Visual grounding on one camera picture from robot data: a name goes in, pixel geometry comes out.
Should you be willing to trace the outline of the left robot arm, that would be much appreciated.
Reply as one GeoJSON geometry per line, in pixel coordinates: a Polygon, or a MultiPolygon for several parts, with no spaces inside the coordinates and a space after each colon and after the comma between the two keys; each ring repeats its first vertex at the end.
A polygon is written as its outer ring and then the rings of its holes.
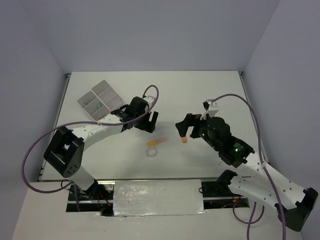
{"type": "Polygon", "coordinates": [[[111,111],[95,124],[74,129],[58,128],[44,152],[44,159],[63,178],[75,183],[82,196],[88,200],[95,198],[104,188],[82,166],[84,151],[107,137],[132,128],[152,133],[158,112],[151,113],[150,110],[156,100],[152,96],[136,96],[130,104],[111,111]]]}

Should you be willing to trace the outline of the orange pink highlighter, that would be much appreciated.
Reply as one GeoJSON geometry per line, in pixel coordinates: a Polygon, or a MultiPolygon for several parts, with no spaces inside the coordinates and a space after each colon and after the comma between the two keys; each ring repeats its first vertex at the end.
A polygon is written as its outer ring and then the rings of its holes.
{"type": "Polygon", "coordinates": [[[148,142],[146,143],[146,145],[147,145],[148,147],[153,147],[153,146],[156,146],[156,145],[158,145],[158,144],[164,143],[164,142],[166,142],[166,141],[168,141],[168,140],[169,140],[169,137],[168,137],[168,136],[164,136],[164,137],[160,137],[160,138],[157,138],[157,139],[148,141],[148,142]]]}

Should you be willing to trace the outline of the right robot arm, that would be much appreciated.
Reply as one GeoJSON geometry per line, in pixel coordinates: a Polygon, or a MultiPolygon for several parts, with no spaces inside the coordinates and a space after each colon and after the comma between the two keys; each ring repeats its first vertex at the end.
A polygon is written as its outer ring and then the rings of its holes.
{"type": "Polygon", "coordinates": [[[180,137],[185,137],[188,128],[192,128],[191,138],[203,139],[225,164],[233,167],[217,180],[221,195],[232,193],[252,199],[275,210],[289,229],[302,230],[319,196],[316,190],[295,184],[269,163],[261,162],[259,154],[233,136],[221,117],[202,119],[199,114],[188,113],[175,127],[180,137]]]}

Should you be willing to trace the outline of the clear tape roll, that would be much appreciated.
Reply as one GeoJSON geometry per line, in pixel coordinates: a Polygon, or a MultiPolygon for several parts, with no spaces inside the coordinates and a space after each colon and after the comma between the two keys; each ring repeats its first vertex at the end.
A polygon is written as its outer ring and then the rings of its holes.
{"type": "Polygon", "coordinates": [[[155,147],[149,147],[149,148],[146,150],[146,156],[147,156],[148,158],[153,158],[153,157],[155,157],[157,154],[158,154],[158,150],[157,150],[155,147]]]}

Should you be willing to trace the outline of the orange grey highlighter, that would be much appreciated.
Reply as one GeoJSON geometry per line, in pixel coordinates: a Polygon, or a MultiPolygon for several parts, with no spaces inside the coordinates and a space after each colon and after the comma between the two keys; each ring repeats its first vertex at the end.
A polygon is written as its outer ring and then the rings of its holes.
{"type": "Polygon", "coordinates": [[[184,144],[186,144],[186,143],[188,142],[188,140],[187,140],[187,137],[186,137],[186,136],[182,137],[182,138],[181,138],[181,140],[182,140],[182,143],[184,143],[184,144]]]}

